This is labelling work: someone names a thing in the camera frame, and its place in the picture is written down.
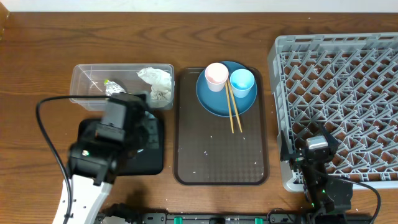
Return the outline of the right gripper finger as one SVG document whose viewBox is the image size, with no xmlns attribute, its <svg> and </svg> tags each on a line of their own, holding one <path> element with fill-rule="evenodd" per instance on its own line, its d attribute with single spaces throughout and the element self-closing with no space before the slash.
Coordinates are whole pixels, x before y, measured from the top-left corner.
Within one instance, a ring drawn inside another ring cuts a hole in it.
<svg viewBox="0 0 398 224">
<path fill-rule="evenodd" d="M 323 123 L 318 123 L 318 127 L 322 135 L 325 137 L 329 146 L 338 146 L 338 140 L 331 133 L 327 131 Z"/>
<path fill-rule="evenodd" d="M 281 148 L 280 148 L 280 161 L 289 161 L 293 157 L 293 154 L 290 153 L 289 147 L 287 145 L 287 140 L 285 138 L 285 134 L 283 131 L 280 132 L 281 138 Z"/>
</svg>

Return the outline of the foil snack wrapper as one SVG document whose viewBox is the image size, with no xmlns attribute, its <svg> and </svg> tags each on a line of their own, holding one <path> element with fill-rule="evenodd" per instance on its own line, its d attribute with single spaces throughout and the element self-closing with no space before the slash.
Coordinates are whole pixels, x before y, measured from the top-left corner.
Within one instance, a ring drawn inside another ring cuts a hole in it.
<svg viewBox="0 0 398 224">
<path fill-rule="evenodd" d="M 117 84 L 116 82 L 110 81 L 106 79 L 104 81 L 104 86 L 105 86 L 105 94 L 107 96 L 111 96 L 114 93 L 125 93 L 125 89 Z"/>
</svg>

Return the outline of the white paper napkin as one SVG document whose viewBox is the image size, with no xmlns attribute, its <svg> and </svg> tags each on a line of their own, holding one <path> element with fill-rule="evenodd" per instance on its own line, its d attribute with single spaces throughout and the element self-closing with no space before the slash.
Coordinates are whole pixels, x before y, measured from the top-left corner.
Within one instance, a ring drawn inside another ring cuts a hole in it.
<svg viewBox="0 0 398 224">
<path fill-rule="evenodd" d="M 170 101 L 172 93 L 171 74 L 158 68 L 143 68 L 137 73 L 138 77 L 151 85 L 152 101 Z"/>
</svg>

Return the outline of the light blue bowl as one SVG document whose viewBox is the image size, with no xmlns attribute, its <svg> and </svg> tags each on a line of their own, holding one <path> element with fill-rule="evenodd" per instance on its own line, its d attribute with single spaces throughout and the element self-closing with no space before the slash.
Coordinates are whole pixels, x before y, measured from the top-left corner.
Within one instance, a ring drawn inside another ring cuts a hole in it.
<svg viewBox="0 0 398 224">
<path fill-rule="evenodd" d="M 151 113 L 146 112 L 139 126 L 139 148 L 137 153 L 152 151 L 159 147 L 158 119 Z"/>
</svg>

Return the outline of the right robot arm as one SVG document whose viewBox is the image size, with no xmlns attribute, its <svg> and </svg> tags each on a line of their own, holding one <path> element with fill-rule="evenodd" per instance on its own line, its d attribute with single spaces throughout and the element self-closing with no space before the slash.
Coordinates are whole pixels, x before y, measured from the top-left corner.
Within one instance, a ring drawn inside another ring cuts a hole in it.
<svg viewBox="0 0 398 224">
<path fill-rule="evenodd" d="M 308 138 L 299 151 L 290 152 L 285 134 L 280 135 L 280 161 L 302 173 L 304 194 L 312 204 L 302 215 L 302 223 L 347 223 L 345 211 L 351 208 L 353 185 L 347 179 L 328 175 L 325 167 L 336 154 L 336 138 L 320 126 L 320 135 Z"/>
</svg>

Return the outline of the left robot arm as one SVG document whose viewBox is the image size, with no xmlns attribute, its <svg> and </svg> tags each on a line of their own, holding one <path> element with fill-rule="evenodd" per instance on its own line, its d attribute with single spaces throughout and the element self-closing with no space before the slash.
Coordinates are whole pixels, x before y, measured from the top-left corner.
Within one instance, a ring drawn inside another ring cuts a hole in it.
<svg viewBox="0 0 398 224">
<path fill-rule="evenodd" d="M 149 121 L 145 94 L 114 93 L 102 118 L 80 122 L 54 223 L 94 223 L 116 177 L 146 148 Z"/>
</svg>

